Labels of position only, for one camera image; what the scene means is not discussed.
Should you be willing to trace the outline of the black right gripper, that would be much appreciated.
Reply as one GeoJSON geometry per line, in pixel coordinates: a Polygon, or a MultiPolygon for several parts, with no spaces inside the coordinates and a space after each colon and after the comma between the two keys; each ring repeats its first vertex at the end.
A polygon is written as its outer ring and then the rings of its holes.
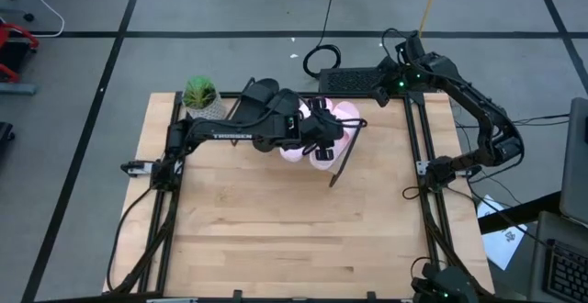
{"type": "Polygon", "coordinates": [[[416,81],[416,71],[410,65],[390,62],[383,75],[383,87],[376,87],[372,91],[372,98],[380,107],[390,102],[388,93],[404,93],[416,81]]]}

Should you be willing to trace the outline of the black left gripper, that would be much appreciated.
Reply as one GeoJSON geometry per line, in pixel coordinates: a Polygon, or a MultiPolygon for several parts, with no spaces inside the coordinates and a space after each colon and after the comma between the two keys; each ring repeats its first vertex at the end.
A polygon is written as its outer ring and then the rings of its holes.
{"type": "MultiPolygon", "coordinates": [[[[331,147],[336,140],[343,138],[344,128],[336,122],[335,116],[331,113],[328,98],[312,98],[311,111],[312,113],[300,122],[301,145],[305,150],[317,145],[331,147]]],[[[329,148],[318,148],[315,150],[315,159],[320,162],[332,161],[334,151],[329,148]]]]}

